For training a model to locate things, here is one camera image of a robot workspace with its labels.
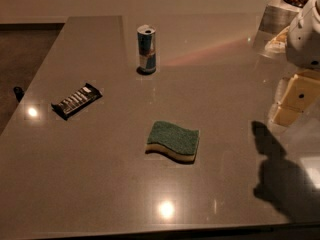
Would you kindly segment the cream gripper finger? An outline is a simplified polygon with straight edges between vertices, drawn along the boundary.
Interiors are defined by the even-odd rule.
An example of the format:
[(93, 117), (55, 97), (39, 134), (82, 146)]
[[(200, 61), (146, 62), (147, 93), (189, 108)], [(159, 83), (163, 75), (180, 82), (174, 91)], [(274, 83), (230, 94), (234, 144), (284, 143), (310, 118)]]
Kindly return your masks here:
[(319, 97), (319, 71), (304, 69), (290, 78), (282, 78), (271, 107), (271, 122), (290, 126)]

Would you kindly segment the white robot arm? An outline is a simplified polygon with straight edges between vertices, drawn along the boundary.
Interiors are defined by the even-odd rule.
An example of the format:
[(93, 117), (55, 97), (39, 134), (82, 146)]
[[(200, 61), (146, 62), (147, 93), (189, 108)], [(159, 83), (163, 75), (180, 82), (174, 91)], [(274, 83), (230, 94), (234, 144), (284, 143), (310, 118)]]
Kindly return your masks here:
[(288, 127), (320, 96), (320, 0), (309, 0), (265, 49), (286, 53), (298, 67), (279, 82), (270, 115), (273, 123)]

